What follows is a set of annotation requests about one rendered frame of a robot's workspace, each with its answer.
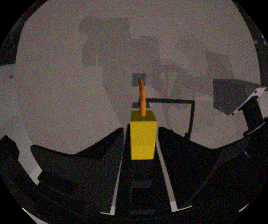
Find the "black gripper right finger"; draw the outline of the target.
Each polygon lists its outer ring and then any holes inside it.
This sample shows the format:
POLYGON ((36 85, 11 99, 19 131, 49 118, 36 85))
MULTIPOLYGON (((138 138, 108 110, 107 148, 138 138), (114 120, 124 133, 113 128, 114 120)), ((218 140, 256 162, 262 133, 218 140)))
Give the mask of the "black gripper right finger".
POLYGON ((165 127, 158 127, 158 139, 178 209, 193 205, 190 201, 201 192, 216 168, 246 152, 250 141, 243 137, 234 143, 210 149, 165 127))

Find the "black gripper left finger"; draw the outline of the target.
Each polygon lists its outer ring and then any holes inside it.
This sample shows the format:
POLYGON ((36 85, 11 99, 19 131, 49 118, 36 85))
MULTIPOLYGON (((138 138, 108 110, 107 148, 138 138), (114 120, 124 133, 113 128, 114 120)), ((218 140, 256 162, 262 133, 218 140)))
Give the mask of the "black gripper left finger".
POLYGON ((52 175, 81 185, 87 196, 102 209, 101 212, 111 212, 123 155, 123 128, 115 129, 109 136, 106 135, 98 143, 75 155, 66 155, 36 144, 30 145, 30 151, 41 171, 44 169, 52 175))

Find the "black cord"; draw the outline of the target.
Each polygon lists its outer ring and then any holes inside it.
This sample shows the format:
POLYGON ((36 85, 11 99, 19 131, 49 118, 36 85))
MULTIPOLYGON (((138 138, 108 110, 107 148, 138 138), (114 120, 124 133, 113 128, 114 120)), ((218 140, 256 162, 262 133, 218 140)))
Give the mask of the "black cord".
MULTIPOLYGON (((190 119, 190 129, 187 139, 190 140, 191 132, 193 132, 194 124, 194 100, 185 100, 185 99, 146 99, 146 111, 151 111, 149 103, 178 103, 178 104, 191 104, 191 119, 190 119)), ((139 103, 133 103, 133 111, 139 111, 139 103)))

